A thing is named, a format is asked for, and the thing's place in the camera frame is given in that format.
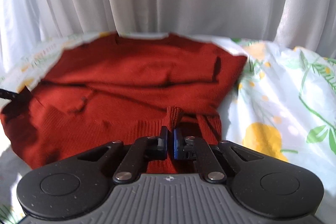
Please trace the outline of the floral white bed sheet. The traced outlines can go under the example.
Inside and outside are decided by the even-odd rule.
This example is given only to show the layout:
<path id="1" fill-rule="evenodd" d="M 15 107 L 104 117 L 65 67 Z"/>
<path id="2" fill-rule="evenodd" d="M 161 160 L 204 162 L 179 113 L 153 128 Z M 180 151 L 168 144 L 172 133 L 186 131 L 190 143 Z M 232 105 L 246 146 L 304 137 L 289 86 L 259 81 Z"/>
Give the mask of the floral white bed sheet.
<path id="1" fill-rule="evenodd" d="M 1 72 L 1 88 L 33 88 L 62 50 L 108 34 L 88 32 L 38 42 L 9 73 Z M 265 149 L 279 159 L 284 156 L 314 172 L 325 188 L 316 216 L 335 223 L 335 59 L 262 40 L 187 37 L 248 56 L 237 87 L 219 108 L 223 138 L 260 152 Z M 1 126 L 1 223 L 18 223 L 25 216 L 16 187 L 28 171 Z"/>

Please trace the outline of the red knit button sweater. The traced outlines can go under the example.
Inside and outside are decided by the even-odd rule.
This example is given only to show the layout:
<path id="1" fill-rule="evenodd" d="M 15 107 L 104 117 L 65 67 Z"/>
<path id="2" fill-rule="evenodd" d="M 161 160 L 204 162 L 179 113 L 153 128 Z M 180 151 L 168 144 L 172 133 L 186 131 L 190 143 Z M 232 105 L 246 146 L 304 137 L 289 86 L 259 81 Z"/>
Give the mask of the red knit button sweater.
<path id="1" fill-rule="evenodd" d="M 131 144 L 164 126 L 214 144 L 222 138 L 218 107 L 246 60 L 174 34 L 110 34 L 65 50 L 33 90 L 2 109 L 1 122 L 31 168 L 114 140 Z"/>

